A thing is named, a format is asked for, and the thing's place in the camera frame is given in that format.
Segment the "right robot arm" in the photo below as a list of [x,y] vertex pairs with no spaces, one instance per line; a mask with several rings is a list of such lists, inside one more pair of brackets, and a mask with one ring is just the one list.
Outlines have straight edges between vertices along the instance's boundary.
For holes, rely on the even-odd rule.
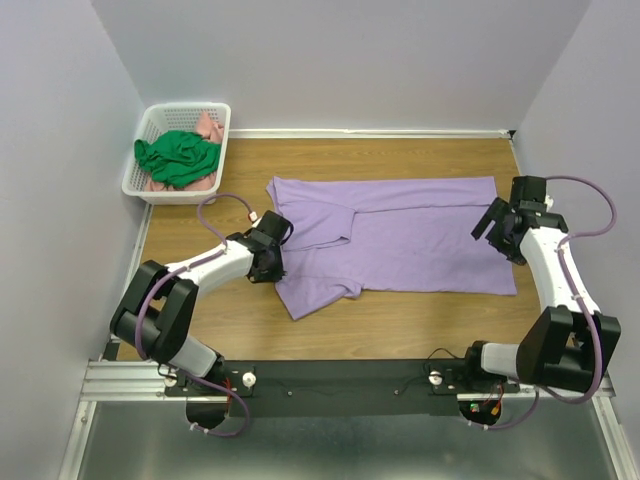
[[573,259],[571,232],[551,210],[548,178],[518,176],[510,197],[494,199],[472,230],[508,261],[529,267],[541,313],[518,344],[476,341],[460,367],[460,379],[480,392],[496,377],[537,386],[568,404],[590,400],[600,387],[621,336],[617,318],[590,296]]

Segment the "purple t shirt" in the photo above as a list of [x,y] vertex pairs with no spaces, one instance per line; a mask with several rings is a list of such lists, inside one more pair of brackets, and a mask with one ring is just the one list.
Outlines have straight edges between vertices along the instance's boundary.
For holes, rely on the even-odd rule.
[[511,265],[471,236],[491,177],[310,182],[266,190],[293,234],[276,291],[294,320],[364,290],[514,295]]

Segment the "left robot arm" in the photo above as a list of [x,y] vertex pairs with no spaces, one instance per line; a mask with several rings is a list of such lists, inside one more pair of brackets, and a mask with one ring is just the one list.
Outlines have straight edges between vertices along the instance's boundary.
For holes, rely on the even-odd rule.
[[187,373],[197,393],[214,393],[224,359],[189,334],[196,302],[237,278],[280,281],[285,276],[281,249],[293,232],[289,220],[268,210],[247,231],[227,236],[203,254],[166,265],[144,262],[114,312],[110,332],[135,347],[141,358]]

